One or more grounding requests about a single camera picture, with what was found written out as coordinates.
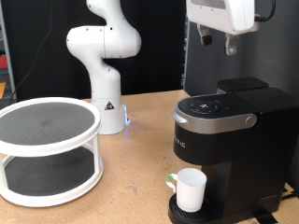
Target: white mug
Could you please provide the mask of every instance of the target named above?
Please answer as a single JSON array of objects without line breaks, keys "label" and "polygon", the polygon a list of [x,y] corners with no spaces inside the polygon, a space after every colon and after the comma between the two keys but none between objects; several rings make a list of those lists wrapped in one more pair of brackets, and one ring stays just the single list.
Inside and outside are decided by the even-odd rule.
[{"label": "white mug", "polygon": [[177,175],[168,175],[166,184],[176,192],[176,186],[170,182],[172,178],[178,182],[178,207],[185,212],[197,212],[200,210],[204,200],[206,175],[194,168],[185,168],[180,170]]}]

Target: white robotic arm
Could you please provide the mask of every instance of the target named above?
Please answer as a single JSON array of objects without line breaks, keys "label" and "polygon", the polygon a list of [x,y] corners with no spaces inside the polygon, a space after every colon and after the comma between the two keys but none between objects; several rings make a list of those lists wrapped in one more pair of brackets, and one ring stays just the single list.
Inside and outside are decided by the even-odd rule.
[{"label": "white robotic arm", "polygon": [[87,7],[106,19],[107,25],[74,28],[67,35],[66,45],[89,72],[92,104],[100,111],[103,122],[100,134],[118,133],[127,121],[121,102],[121,75],[103,59],[135,56],[141,48],[141,38],[124,18],[120,0],[87,0]]},{"label": "white robotic arm", "polygon": [[254,14],[255,0],[186,0],[190,21],[197,23],[197,28],[204,45],[212,43],[208,28],[225,33],[226,54],[236,54],[239,35],[257,31],[259,21],[268,21],[274,14],[275,0],[270,17],[262,18]]}]

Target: wooden table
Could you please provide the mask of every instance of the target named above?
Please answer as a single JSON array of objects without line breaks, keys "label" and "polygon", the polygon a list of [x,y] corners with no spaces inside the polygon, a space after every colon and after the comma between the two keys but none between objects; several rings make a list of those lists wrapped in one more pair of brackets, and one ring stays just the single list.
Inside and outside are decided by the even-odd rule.
[{"label": "wooden table", "polygon": [[[185,91],[123,96],[132,123],[121,133],[100,136],[105,170],[94,189],[49,208],[16,206],[0,198],[0,223],[170,224],[167,211],[173,191],[165,184],[166,176],[185,167],[200,168],[173,152],[171,112],[184,97]],[[295,224],[298,211],[299,201],[292,198],[281,203],[274,217]],[[253,218],[240,223],[257,222]]]},{"label": "wooden table", "polygon": [[1,82],[0,83],[0,98],[3,97],[3,93],[4,93],[5,89],[6,89],[6,83],[5,82]]}]

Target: white plastic frame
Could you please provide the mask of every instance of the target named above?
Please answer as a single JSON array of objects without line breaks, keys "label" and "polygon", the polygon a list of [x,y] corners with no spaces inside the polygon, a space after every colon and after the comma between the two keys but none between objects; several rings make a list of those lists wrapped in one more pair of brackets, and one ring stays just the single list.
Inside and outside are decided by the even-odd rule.
[{"label": "white plastic frame", "polygon": [[[11,156],[11,153],[9,150],[4,148],[4,146],[10,146],[12,144],[3,144],[0,145],[0,151],[4,153],[5,151],[8,151],[8,156],[0,162],[0,194],[8,201],[12,203],[16,203],[23,206],[29,206],[29,207],[48,207],[48,206],[54,206],[61,203],[67,203],[70,202],[86,192],[88,192],[90,189],[92,189],[97,182],[100,180],[103,172],[104,172],[104,163],[102,160],[102,157],[100,155],[100,148],[99,148],[99,130],[101,128],[100,123],[100,115],[98,110],[93,106],[86,102],[75,100],[75,99],[69,99],[69,98],[41,98],[41,99],[34,99],[30,101],[25,101],[22,103],[18,103],[12,106],[9,106],[1,111],[0,118],[4,116],[5,114],[17,109],[21,108],[23,106],[27,105],[34,105],[39,103],[53,103],[53,102],[64,102],[64,103],[70,103],[70,104],[76,104],[76,105],[82,105],[86,108],[88,108],[90,111],[93,112],[95,121],[93,126],[86,131],[83,134],[80,134],[77,137],[74,137],[70,140],[66,140],[64,142],[56,143],[56,144],[50,144],[50,147],[47,146],[34,146],[34,149],[30,150],[30,148],[26,148],[26,152],[28,152],[31,156],[30,157],[40,157],[40,156],[48,156],[48,155],[54,155],[59,154],[62,152],[66,152],[72,149],[75,149],[79,146],[86,147],[91,152],[93,152],[93,162],[94,162],[94,174],[91,178],[89,178],[86,182],[84,182],[82,185],[71,189],[67,192],[55,194],[51,196],[25,196],[18,194],[16,192],[11,191],[7,187],[7,179],[5,174],[5,167],[9,164],[11,160],[13,160],[14,156],[20,156],[17,153],[20,152],[20,148],[14,147],[12,148],[12,153],[14,156]],[[87,143],[90,140],[93,140],[93,146]],[[47,152],[42,153],[42,149],[44,148],[47,150]]]},{"label": "white plastic frame", "polygon": [[48,145],[38,145],[38,146],[22,146],[14,145],[6,142],[0,141],[0,152],[18,157],[43,157],[54,154],[60,154],[66,151],[69,151],[73,148],[80,147],[84,143],[92,139],[100,131],[100,114],[99,111],[91,104],[71,98],[62,98],[62,97],[50,97],[50,98],[38,98],[34,100],[23,101],[11,106],[8,106],[0,111],[0,118],[5,114],[8,114],[16,109],[28,106],[28,105],[37,105],[37,104],[46,104],[46,103],[69,103],[73,105],[81,105],[88,110],[90,110],[94,115],[94,124],[86,132],[73,137],[71,139],[65,140],[63,142],[48,144]]}]

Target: black coffee maker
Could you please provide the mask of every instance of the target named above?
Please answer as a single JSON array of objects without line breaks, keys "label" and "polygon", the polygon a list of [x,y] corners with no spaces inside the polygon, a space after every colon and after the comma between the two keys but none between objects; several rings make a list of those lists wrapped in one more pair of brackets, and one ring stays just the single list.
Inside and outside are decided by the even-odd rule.
[{"label": "black coffee maker", "polygon": [[170,199],[174,224],[231,224],[278,210],[299,130],[299,101],[256,78],[219,82],[224,94],[177,103],[174,151],[202,165],[202,209],[187,213]]}]

